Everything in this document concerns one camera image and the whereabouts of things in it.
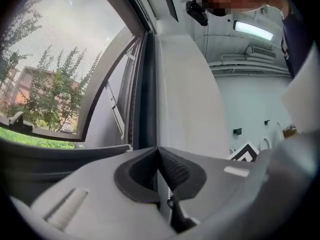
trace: grass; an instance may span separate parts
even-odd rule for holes
[[[50,140],[45,138],[28,136],[28,135],[17,133],[2,127],[0,127],[0,137],[8,141],[18,142],[18,143],[38,146],[38,147],[55,148],[55,149],[74,149],[75,148],[75,144],[73,142]]]

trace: window frame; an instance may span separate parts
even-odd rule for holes
[[[28,136],[49,140],[70,142],[84,142],[86,140],[93,112],[111,74],[133,44],[139,39],[143,40],[146,33],[146,25],[142,23],[128,0],[107,1],[121,17],[125,23],[125,27],[112,40],[93,71],[81,101],[76,134],[55,132],[35,127],[32,127],[32,129],[23,128],[21,124],[12,124],[9,118],[2,115],[0,115],[0,127]]]

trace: tree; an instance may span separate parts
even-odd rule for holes
[[[77,117],[82,97],[101,52],[96,56],[89,72],[80,78],[80,82],[76,82],[77,68],[83,61],[86,50],[80,52],[77,47],[73,48],[61,64],[63,52],[62,50],[57,57],[56,69],[49,71],[54,60],[51,45],[44,51],[37,65],[38,70],[33,75],[29,97],[25,97],[23,107],[19,104],[11,106],[8,116],[20,109],[24,112],[25,119],[34,126],[37,127],[39,120],[43,120],[49,130],[56,132],[67,120]]]
[[[42,0],[28,0],[19,6],[0,37],[0,90],[9,76],[10,69],[14,68],[19,60],[24,60],[30,55],[19,54],[18,50],[12,51],[11,48],[42,27],[39,24],[42,15],[34,9],[34,5],[40,1]]]

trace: sky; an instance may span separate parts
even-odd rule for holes
[[[113,38],[125,26],[117,12],[107,0],[43,0],[36,4],[42,18],[42,28],[36,30],[19,43],[12,46],[12,51],[19,54],[32,54],[20,60],[17,68],[37,67],[37,64],[49,45],[55,69],[57,57],[63,49],[62,62],[75,46],[80,51],[86,49],[85,59],[78,68],[79,80],[90,70],[99,52],[104,52]]]

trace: rectangular light fixture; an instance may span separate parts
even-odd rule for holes
[[[233,29],[235,31],[255,35],[257,37],[261,37],[261,38],[267,39],[269,41],[271,41],[272,37],[274,36],[274,34],[268,32],[262,28],[259,28],[259,27],[256,27],[256,26],[253,26],[253,25],[250,25],[247,23],[243,23],[243,22],[237,21],[237,20],[234,21]]]

